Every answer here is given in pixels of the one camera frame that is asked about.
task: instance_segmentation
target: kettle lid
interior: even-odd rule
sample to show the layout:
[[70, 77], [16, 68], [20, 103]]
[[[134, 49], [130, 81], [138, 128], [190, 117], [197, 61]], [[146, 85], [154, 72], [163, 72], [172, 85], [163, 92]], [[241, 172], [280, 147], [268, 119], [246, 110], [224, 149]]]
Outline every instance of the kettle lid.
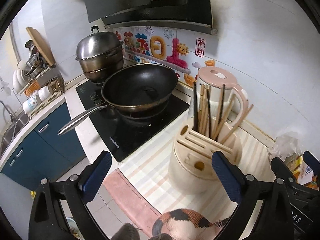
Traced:
[[238, 84], [238, 81], [233, 74], [223, 68], [215, 66], [200, 68], [198, 77], [217, 88], [222, 88], [223, 85], [225, 85], [226, 89], [232, 89]]

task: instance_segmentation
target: white countertop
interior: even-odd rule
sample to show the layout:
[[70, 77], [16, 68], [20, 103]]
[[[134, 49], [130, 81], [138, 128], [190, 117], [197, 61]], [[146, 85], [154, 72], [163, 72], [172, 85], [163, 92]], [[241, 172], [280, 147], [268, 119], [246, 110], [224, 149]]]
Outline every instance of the white countertop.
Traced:
[[[23, 139], [49, 114], [51, 114], [55, 109], [61, 106], [64, 102], [67, 102], [68, 110], [70, 113], [71, 118], [76, 117], [77, 115], [81, 114], [85, 111], [84, 106], [81, 103], [81, 100], [78, 96], [76, 91], [76, 87], [86, 82], [88, 79], [84, 79], [78, 84], [74, 85], [70, 89], [66, 91], [64, 95], [61, 95], [53, 102], [51, 102], [48, 106], [46, 106], [43, 110], [41, 110], [36, 116], [34, 116], [29, 123], [18, 133], [16, 138], [12, 141], [9, 147], [6, 149], [4, 154], [0, 159], [0, 171], [3, 168], [4, 164], [10, 158], [12, 153], [18, 147], [18, 145], [23, 141]], [[190, 103], [190, 97], [178, 90], [174, 90], [173, 94], [182, 100]], [[163, 133], [169, 132], [172, 129], [172, 123], [165, 127], [162, 131], [152, 137], [149, 141], [145, 144], [140, 146], [137, 150], [135, 150], [131, 155], [139, 154], [147, 145], [154, 143], [157, 141]], [[103, 150], [109, 151], [108, 147], [105, 145], [101, 137], [99, 136], [97, 130], [95, 129], [93, 123], [91, 122], [90, 118], [85, 119], [81, 124], [79, 124], [75, 131], [78, 135], [79, 141], [84, 149], [84, 152], [89, 159], [90, 163], [93, 163], [95, 159], [99, 156], [99, 154]], [[108, 172], [110, 174], [113, 172], [119, 165], [125, 163], [127, 159], [123, 160], [121, 163], [118, 163], [114, 157], [112, 157], [112, 165]]]

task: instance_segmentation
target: wooden cutting board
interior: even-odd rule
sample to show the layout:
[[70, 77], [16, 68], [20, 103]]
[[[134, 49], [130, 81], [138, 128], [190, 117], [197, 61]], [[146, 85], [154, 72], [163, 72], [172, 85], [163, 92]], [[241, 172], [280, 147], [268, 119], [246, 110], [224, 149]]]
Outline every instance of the wooden cutting board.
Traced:
[[52, 67], [56, 63], [56, 61], [52, 55], [50, 47], [48, 46], [44, 38], [42, 38], [41, 34], [37, 29], [27, 27], [26, 30], [29, 33], [31, 39], [35, 43], [35, 46], [37, 47], [41, 55], [45, 58], [50, 67]]

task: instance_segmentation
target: faucet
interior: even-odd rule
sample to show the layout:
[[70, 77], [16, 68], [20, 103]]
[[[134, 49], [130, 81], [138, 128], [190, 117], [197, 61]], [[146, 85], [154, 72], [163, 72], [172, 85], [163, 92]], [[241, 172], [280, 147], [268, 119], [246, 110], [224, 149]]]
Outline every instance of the faucet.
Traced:
[[0, 103], [4, 106], [4, 108], [7, 110], [7, 112], [10, 115], [10, 121], [14, 122], [15, 121], [15, 116], [13, 113], [10, 112], [10, 110], [7, 108], [7, 106], [4, 104], [4, 102], [2, 100], [0, 100]]

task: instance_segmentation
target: beige knife block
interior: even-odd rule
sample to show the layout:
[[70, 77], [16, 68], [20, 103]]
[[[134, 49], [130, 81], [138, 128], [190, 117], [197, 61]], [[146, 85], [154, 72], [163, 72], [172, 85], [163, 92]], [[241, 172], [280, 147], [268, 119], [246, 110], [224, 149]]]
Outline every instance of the beige knife block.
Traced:
[[[211, 163], [215, 151], [220, 150], [235, 165], [239, 164], [242, 156], [242, 145], [235, 133], [222, 145], [193, 131], [192, 127], [193, 118], [190, 118], [176, 135], [168, 169], [172, 186], [185, 194], [204, 192], [218, 180]], [[230, 125], [224, 123], [221, 137], [231, 129]]]

